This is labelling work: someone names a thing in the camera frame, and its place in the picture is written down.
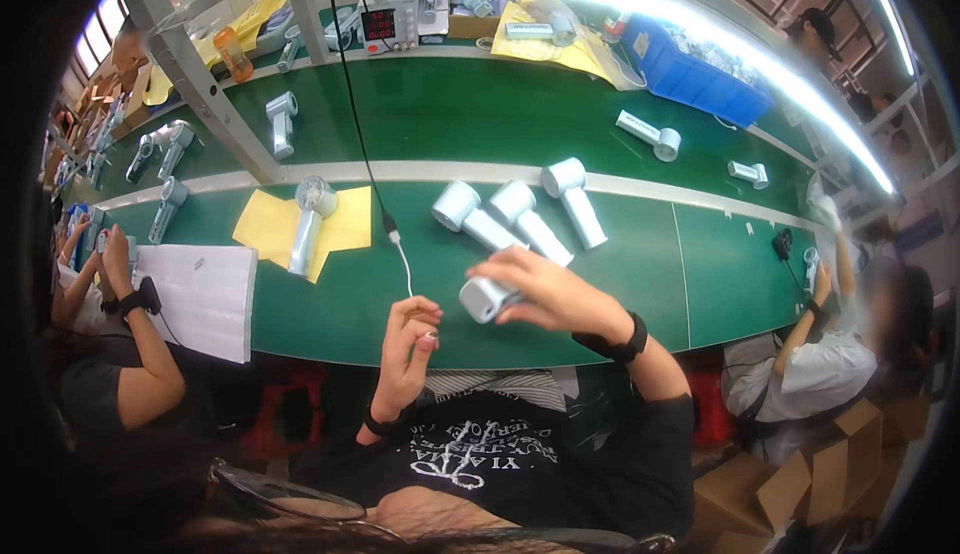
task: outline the yellow paper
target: yellow paper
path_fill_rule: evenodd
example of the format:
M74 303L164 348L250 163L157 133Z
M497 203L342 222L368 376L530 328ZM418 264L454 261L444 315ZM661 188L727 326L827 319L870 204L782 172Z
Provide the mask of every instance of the yellow paper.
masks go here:
M233 238L256 248L259 260L270 260L283 269L290 266L300 208L294 200L281 200L257 190L246 203ZM337 210L319 226L310 263L311 283L316 283L331 251L369 248L371 244L371 188L337 192Z
M591 52L588 40L598 40L598 37L588 34L578 35L573 45L558 48L549 41L537 39L523 39L510 41L506 35L507 23L532 23L534 18L522 8L521 5L508 2L503 14L500 16L500 24L496 28L496 35L493 37L493 46L490 53L495 56L510 56L521 60L551 61L562 64L573 70L583 71L595 75L606 82L613 84L610 77L604 72L603 67Z
M286 4L287 0L257 0L256 4L247 8L246 12L240 15L240 18L227 25L237 33L237 40L244 52L249 52L257 47L257 33L260 31L260 26L267 22L271 14L283 8ZM214 64L221 61L220 54L213 47L213 35L204 39L191 39L191 41L207 68L213 68ZM144 104L150 106L163 104L170 97L173 87L173 82L167 79L167 75L160 65L155 64L150 70L149 88L143 95Z

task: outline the white shirt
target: white shirt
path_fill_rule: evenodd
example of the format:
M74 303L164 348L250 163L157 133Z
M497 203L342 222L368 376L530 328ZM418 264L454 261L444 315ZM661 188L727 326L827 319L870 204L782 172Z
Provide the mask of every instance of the white shirt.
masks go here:
M66 290L77 280L78 273L60 262L57 262L57 265L59 266L60 286ZM104 296L100 293L100 290L90 284L86 289L86 295L83 296L83 304L79 307L77 320L73 321L74 331L88 334L98 332L99 328L107 322L107 315L100 309L103 300Z
M763 360L732 380L725 394L730 412L738 415L749 408L766 385L767 395L756 415L760 422L806 418L853 399L877 370L877 357L857 341L854 303L841 300L840 311L836 328L825 332L819 344L803 344L793 351L782 379L773 372L777 352L769 335L725 350L725 365L739 363L743 357L738 352L748 349L751 358ZM770 356L759 355L759 344Z

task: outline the black t-shirt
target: black t-shirt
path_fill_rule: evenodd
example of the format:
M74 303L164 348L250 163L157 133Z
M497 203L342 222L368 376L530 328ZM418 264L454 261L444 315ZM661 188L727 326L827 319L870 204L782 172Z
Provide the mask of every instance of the black t-shirt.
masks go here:
M414 409L410 436L312 450L292 480L365 507L423 486L526 527L680 537L693 518L689 396L639 403L595 452L564 439L567 416L494 392Z
M60 402L71 428L83 435L108 436L123 433L117 409L117 387L122 368L142 368L133 337L122 335L90 338L96 354L63 372ZM213 437L218 427L243 418L259 407L259 383L251 365L235 365L177 344L168 343L183 375L186 392L172 410L150 421L151 429L175 430Z

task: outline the digital display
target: digital display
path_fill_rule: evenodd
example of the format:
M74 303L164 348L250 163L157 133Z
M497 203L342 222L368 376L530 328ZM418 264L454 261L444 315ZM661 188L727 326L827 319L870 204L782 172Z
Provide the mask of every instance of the digital display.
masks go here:
M363 32L366 35L366 41L390 39L391 37L397 36L397 26L394 24L394 11L392 8L363 12L360 14L360 20L363 22Z

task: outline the fluorescent light tube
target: fluorescent light tube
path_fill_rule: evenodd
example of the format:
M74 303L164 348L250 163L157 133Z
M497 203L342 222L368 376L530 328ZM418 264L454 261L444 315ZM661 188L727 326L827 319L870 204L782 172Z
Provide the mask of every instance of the fluorescent light tube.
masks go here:
M880 187L888 194L894 193L893 183L887 178L881 165L874 159L867 145L860 139L850 123L840 116L837 110L824 99L813 85L803 78L797 77L784 66L778 57L772 56L773 53L766 48L759 48L753 43L744 41L739 36L719 26L695 5L678 0L588 1L618 10L666 20L683 27L691 34L713 41L732 55L740 56L744 62L760 71L770 83L779 87L799 107L805 109L810 116L824 122L836 134L837 138L853 152L853 155L859 158L870 170Z
M894 30L896 44L900 48L900 55L903 56L903 64L906 65L906 72L910 73L910 76L913 77L913 59L910 57L910 49L906 47L906 38L904 37L903 29L901 29L900 20L897 19L897 16L894 14L894 8L890 5L890 0L880 0L880 5L883 7L883 11L887 15L887 20L890 21L890 26Z

